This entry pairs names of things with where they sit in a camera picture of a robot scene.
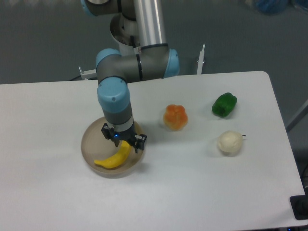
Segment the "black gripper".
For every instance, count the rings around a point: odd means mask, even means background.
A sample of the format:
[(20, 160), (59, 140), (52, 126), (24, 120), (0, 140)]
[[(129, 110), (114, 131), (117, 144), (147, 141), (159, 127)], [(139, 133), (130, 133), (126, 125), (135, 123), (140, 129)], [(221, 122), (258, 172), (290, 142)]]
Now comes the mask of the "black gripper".
[(138, 153), (140, 150), (144, 151), (147, 142), (147, 136), (145, 134), (138, 135), (136, 133), (134, 124), (127, 130), (116, 131), (114, 127), (109, 127), (107, 123), (104, 123), (101, 132), (105, 139), (111, 140), (114, 143), (115, 147), (119, 146), (120, 141), (126, 141), (131, 144), (135, 153)]

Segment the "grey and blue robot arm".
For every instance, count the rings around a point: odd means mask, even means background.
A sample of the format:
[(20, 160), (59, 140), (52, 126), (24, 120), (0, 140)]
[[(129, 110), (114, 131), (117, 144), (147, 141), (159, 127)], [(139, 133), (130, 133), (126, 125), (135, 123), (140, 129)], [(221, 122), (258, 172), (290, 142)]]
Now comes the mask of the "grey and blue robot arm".
[(84, 11), (93, 16), (118, 13), (136, 22), (137, 36), (131, 44), (137, 54), (122, 55), (104, 49), (96, 56), (97, 97), (106, 123), (102, 134), (115, 146), (126, 141), (135, 151), (144, 150), (147, 136), (137, 134), (128, 83), (164, 79), (179, 74), (180, 62), (175, 49), (166, 41), (162, 3), (159, 0), (83, 0)]

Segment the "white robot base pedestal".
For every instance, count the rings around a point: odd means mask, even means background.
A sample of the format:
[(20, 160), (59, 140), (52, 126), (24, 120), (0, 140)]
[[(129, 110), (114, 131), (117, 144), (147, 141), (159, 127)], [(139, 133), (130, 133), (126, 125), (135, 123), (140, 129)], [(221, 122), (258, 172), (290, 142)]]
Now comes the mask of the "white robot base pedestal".
[(111, 20), (110, 32), (122, 56), (141, 54), (137, 21), (129, 20), (118, 13)]

